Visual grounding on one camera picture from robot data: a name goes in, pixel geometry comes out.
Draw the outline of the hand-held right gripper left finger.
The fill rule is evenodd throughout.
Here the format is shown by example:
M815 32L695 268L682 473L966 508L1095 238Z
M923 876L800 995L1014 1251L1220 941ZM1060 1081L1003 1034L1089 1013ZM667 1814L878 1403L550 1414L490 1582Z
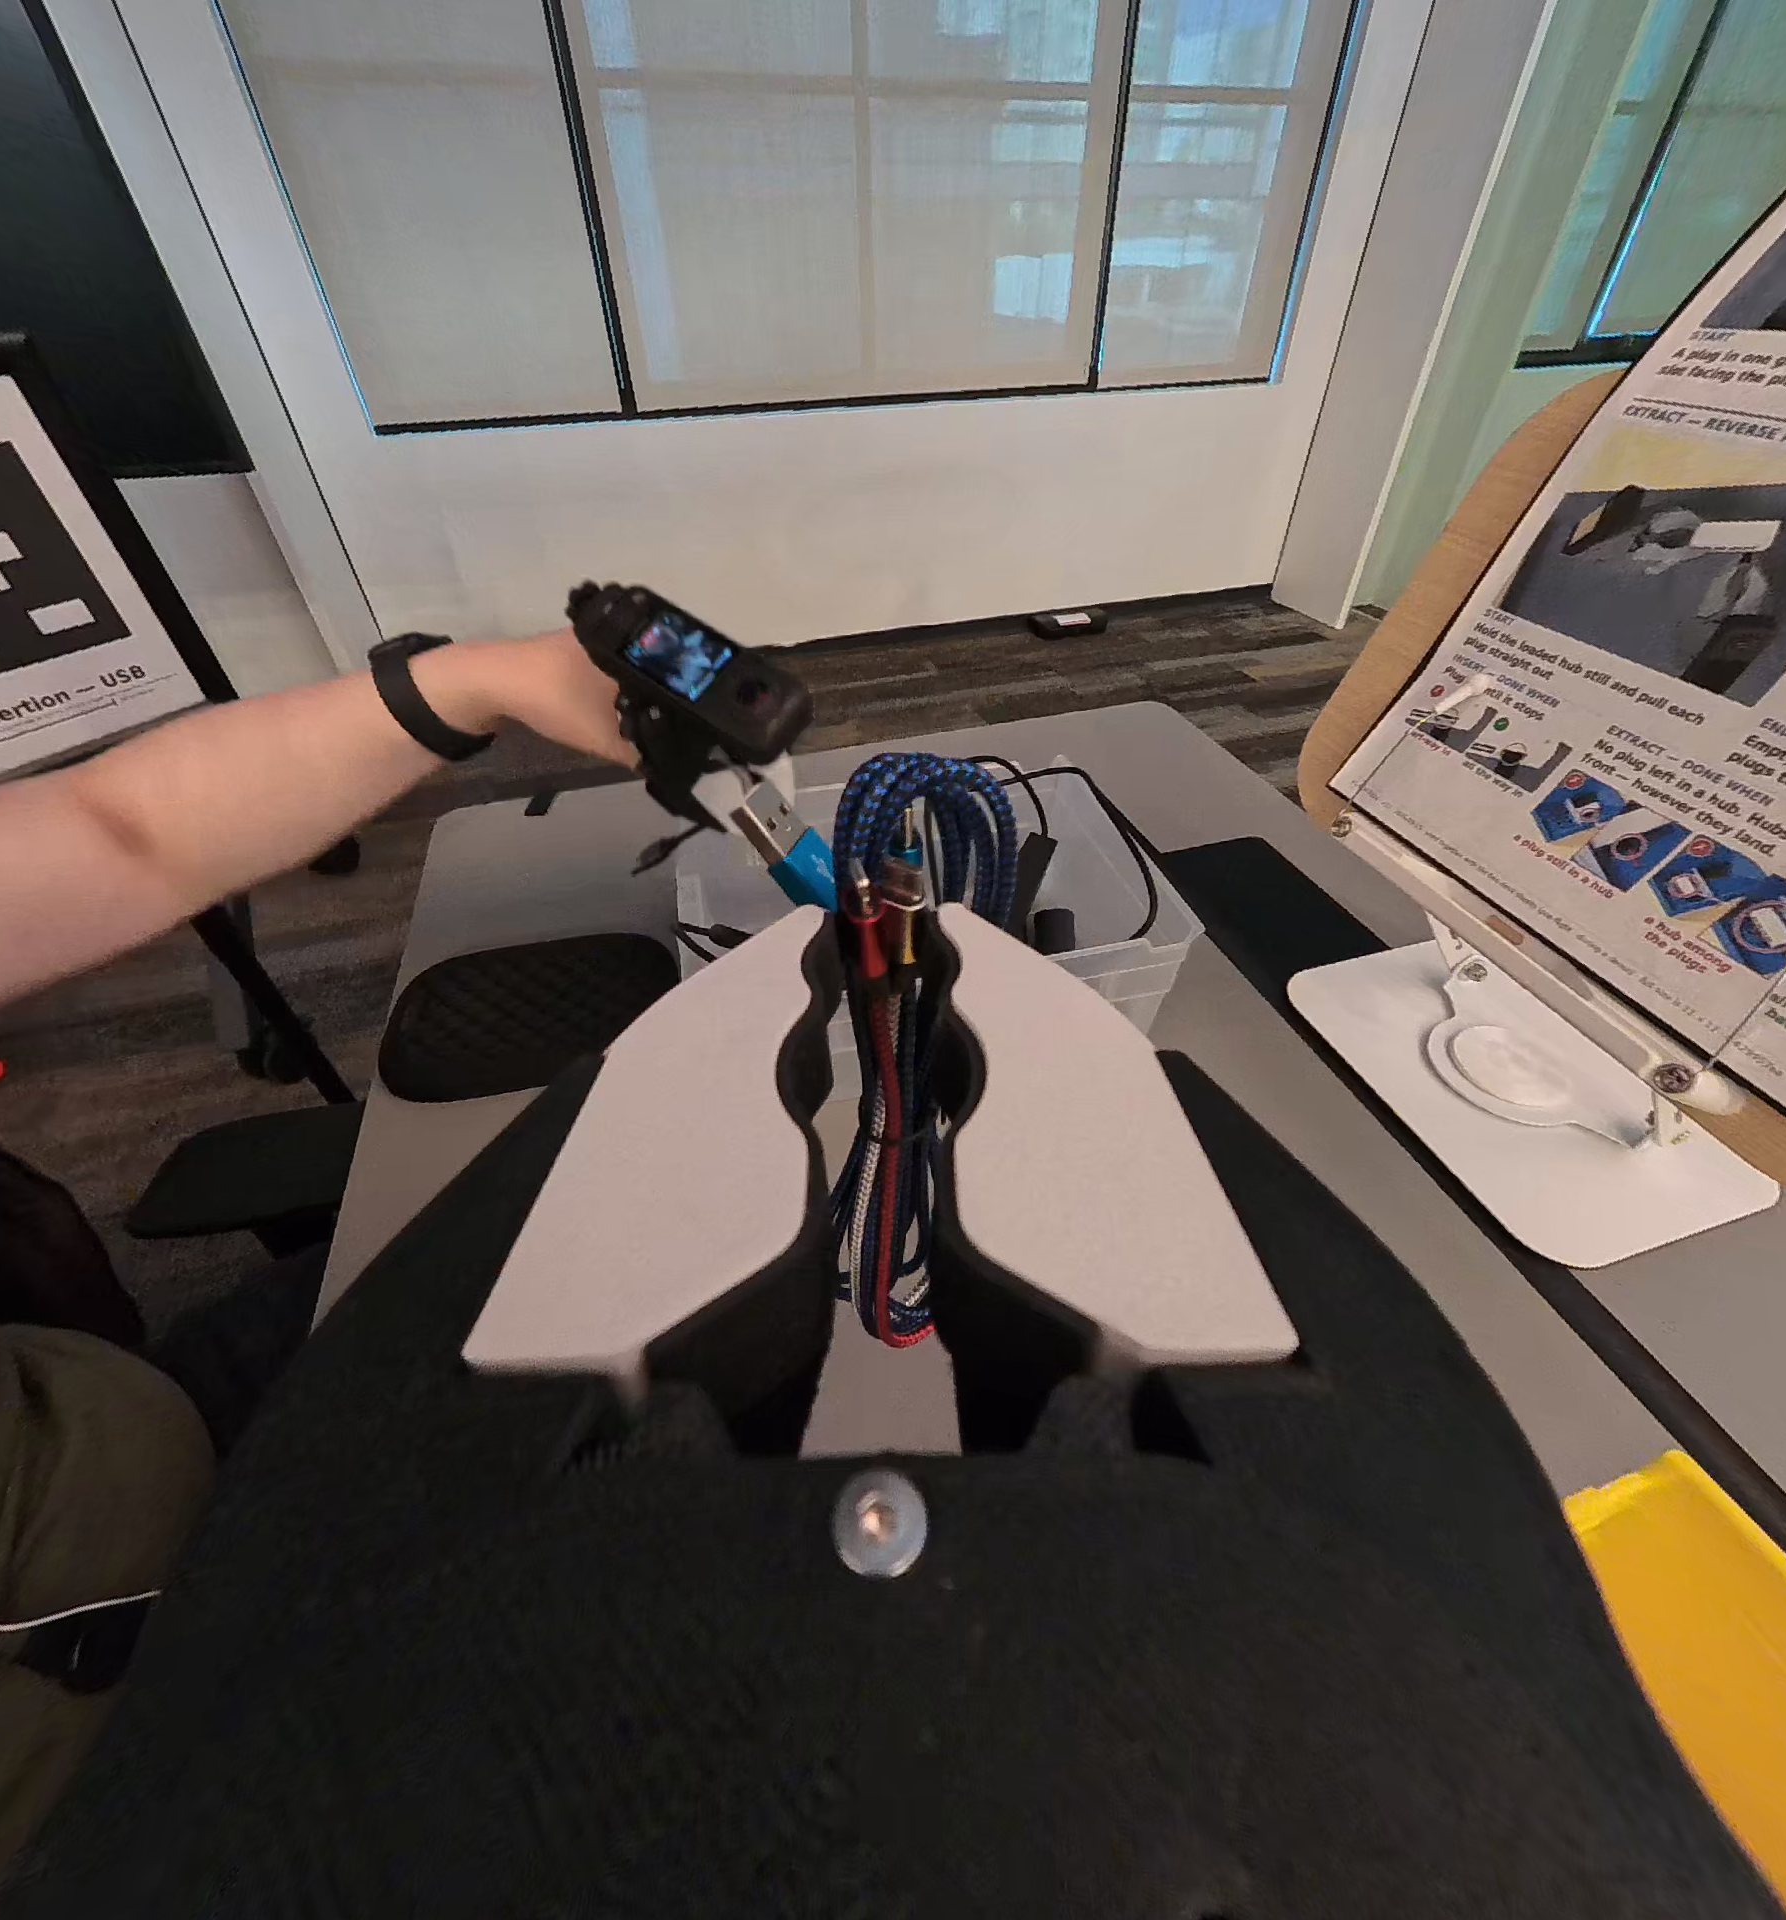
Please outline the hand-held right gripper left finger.
M658 1337L824 1224L834 931L790 910L609 1046L468 1334L473 1370L646 1376Z

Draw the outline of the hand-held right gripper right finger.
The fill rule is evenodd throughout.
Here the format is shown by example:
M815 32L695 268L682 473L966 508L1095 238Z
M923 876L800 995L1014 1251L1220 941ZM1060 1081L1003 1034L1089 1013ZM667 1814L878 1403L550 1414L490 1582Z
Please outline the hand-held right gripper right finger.
M941 1038L969 1054L937 1260L1024 1285L1136 1366L1267 1362L1299 1334L1144 1030L1053 959L945 906Z

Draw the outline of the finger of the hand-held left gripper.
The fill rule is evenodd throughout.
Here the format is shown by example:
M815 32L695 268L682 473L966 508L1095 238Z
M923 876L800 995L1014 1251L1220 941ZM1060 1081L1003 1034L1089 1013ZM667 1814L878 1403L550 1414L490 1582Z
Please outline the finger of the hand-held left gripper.
M723 829L744 842L798 842L804 822L795 804L793 756L761 766L716 763L691 789L693 801Z

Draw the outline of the clear plastic bin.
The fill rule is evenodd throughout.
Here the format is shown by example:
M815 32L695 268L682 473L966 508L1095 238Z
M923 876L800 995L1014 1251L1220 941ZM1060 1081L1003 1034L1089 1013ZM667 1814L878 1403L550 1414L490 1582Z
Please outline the clear plastic bin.
M1020 831L1047 831L1057 844L1044 900L1073 910L1077 949L1056 962L1149 1030L1202 935L1194 910L1129 817L1069 756L1041 766L989 757L987 768L1008 786ZM735 835L689 844L675 858L682 972L721 955L713 923L755 933L788 908L757 851Z

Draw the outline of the black usb hub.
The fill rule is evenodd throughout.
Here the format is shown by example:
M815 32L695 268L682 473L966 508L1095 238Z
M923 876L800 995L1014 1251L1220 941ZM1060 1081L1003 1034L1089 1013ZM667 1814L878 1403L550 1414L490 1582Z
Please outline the black usb hub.
M1044 900L1056 839L1047 831L1028 831L1019 846L1016 885L1004 928L1035 952L1068 955L1077 949L1075 915L1068 906Z

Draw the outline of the yellow plastic bin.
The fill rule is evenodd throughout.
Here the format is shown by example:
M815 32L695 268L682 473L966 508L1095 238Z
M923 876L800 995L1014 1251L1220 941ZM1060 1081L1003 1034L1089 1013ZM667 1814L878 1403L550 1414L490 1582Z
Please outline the yellow plastic bin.
M1786 1552L1680 1450L1563 1512L1657 1719L1786 1908Z

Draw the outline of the person's left forearm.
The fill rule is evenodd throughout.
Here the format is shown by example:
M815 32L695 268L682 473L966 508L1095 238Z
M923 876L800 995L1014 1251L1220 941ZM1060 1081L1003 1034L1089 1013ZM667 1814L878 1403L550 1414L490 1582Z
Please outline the person's left forearm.
M0 1007L303 867L438 763L349 674L0 781Z

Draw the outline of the person's left hand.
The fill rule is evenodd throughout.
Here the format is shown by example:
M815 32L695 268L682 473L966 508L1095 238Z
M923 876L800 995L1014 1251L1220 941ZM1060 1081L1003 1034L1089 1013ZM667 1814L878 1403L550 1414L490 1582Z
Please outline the person's left hand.
M640 770L640 754L621 730L618 688L569 628L475 640L459 680L473 720L486 730L518 727L569 754Z

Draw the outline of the black office chair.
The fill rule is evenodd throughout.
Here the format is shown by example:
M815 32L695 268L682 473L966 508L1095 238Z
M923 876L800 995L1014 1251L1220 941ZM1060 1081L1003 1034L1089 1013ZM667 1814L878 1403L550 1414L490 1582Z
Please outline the black office chair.
M623 931L442 959L395 995L373 1089L426 1106L542 1089L676 984L673 950ZM326 1243L358 1134L358 1102L207 1127L161 1165L125 1230L146 1243L242 1232L276 1258Z

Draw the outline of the large gridded window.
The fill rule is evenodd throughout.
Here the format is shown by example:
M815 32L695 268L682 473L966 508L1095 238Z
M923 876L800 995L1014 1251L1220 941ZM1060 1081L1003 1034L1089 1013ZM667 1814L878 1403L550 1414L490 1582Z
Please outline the large gridded window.
M407 435L1267 381L1360 4L213 13Z

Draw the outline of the instruction sheet on stand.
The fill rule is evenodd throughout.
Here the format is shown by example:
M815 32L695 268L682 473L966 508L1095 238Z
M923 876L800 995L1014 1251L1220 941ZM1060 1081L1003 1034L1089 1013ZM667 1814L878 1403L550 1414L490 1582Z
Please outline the instruction sheet on stand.
M1619 1072L1647 1090L1648 1114L1664 1107L1677 1121L1701 1127L1744 1165L1786 1188L1786 1114L1718 1069L1695 1065L1684 1043L1334 786L1346 759L1454 626L1555 468L1624 378L1624 371L1609 371L1562 390L1482 469L1312 725L1299 757L1299 797L1318 828L1392 882L1433 923L1449 928L1484 962L1498 963L1582 1039L1612 1056Z

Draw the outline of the framed marker sign on stand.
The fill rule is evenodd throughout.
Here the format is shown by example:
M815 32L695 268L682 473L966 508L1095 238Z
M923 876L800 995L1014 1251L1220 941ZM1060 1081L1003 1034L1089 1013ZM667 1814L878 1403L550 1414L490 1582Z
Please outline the framed marker sign on stand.
M234 695L35 345L0 332L0 781Z

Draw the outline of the olive green shorts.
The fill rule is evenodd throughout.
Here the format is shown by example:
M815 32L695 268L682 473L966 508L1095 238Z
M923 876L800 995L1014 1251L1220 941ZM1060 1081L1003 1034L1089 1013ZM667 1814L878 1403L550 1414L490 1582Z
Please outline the olive green shorts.
M213 1483L199 1411L82 1332L0 1328L0 1623L154 1593ZM78 1691L0 1645L0 1878L70 1791L124 1682Z

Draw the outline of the printed instruction sheet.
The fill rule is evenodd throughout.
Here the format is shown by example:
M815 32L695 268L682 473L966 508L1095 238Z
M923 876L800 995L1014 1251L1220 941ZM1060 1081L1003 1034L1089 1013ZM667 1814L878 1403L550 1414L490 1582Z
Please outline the printed instruction sheet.
M1334 786L1786 1114L1786 193Z

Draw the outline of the narrow side window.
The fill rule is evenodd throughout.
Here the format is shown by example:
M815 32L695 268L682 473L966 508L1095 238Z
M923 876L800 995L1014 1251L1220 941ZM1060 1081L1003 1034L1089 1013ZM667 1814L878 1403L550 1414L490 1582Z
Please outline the narrow side window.
M1637 355L1784 193L1786 2L1647 4L1515 364Z

